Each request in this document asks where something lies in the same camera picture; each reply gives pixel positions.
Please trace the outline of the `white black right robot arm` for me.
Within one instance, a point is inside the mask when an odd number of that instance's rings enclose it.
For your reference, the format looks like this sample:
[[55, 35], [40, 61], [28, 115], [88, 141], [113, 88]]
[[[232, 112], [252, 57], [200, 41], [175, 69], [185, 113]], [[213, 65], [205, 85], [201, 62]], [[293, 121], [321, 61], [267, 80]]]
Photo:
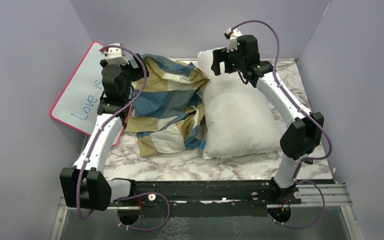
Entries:
[[264, 94], [280, 113], [287, 127], [280, 139], [283, 156], [279, 169], [269, 182], [269, 199], [280, 204], [294, 192], [299, 168], [309, 161], [309, 154], [320, 144], [324, 116], [313, 113], [293, 96], [278, 77], [276, 68], [260, 59], [258, 41], [255, 36], [241, 33], [227, 33], [229, 41], [224, 48], [213, 51], [211, 70], [221, 74], [239, 73], [244, 84], [251, 84]]

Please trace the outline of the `white pillow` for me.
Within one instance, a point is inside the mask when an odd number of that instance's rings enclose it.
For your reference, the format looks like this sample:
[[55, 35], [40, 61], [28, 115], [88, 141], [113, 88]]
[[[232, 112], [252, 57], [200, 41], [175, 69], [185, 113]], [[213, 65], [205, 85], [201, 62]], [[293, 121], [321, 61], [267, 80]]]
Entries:
[[197, 54], [199, 69], [209, 81], [203, 90], [206, 140], [203, 158], [233, 158], [279, 151], [282, 131], [266, 97], [237, 72], [216, 76], [213, 51]]

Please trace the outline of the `blue beige checked pillowcase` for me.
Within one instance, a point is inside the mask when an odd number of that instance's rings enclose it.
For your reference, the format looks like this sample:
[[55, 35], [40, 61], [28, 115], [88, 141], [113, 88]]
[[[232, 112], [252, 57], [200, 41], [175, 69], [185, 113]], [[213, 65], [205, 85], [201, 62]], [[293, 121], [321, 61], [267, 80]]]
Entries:
[[142, 157], [193, 150], [202, 143], [209, 79], [193, 63], [143, 54], [147, 80], [133, 84], [133, 111], [126, 131], [135, 133]]

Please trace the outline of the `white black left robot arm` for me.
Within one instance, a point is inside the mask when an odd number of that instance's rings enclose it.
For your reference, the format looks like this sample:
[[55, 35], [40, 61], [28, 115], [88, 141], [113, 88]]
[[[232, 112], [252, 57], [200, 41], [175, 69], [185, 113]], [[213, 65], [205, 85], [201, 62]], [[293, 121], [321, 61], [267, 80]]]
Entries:
[[125, 129], [133, 102], [141, 94], [141, 91], [134, 92], [132, 84], [149, 76], [142, 58], [136, 60], [136, 64], [100, 62], [103, 91], [94, 129], [73, 166], [63, 168], [59, 175], [66, 205], [78, 212], [104, 211], [117, 200], [129, 206], [137, 200], [131, 180], [106, 180], [103, 174], [112, 145]]

